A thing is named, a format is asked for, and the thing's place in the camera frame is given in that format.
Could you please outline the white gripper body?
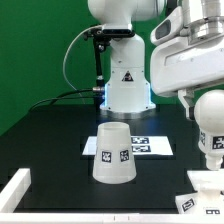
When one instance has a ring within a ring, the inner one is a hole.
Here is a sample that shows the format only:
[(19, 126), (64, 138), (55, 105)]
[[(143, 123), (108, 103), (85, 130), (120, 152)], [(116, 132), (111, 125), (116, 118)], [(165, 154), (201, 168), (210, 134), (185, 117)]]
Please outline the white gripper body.
[(159, 96), (224, 83), (224, 5), (181, 5), (151, 33), (151, 87)]

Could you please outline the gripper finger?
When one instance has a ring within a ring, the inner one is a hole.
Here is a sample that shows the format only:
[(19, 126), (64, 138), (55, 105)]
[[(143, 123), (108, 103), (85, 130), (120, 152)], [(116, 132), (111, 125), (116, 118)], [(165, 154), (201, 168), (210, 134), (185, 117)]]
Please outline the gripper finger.
[(182, 89), (178, 91), (178, 99), (185, 108), (185, 115), (188, 120), (194, 120), (194, 91), (192, 89)]

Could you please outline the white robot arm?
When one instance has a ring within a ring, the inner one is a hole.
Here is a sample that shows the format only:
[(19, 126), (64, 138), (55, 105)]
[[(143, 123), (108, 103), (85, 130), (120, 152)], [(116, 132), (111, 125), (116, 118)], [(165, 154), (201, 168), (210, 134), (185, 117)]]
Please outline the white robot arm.
[(224, 0), (177, 0), (151, 32), (156, 48), (150, 77), (145, 77), (145, 43), (132, 23), (156, 17), (167, 4), (168, 0), (88, 0), (92, 16), (100, 22), (100, 44), (111, 47), (102, 114), (140, 118), (155, 108), (155, 93), (178, 97), (190, 116), (196, 90), (224, 84)]

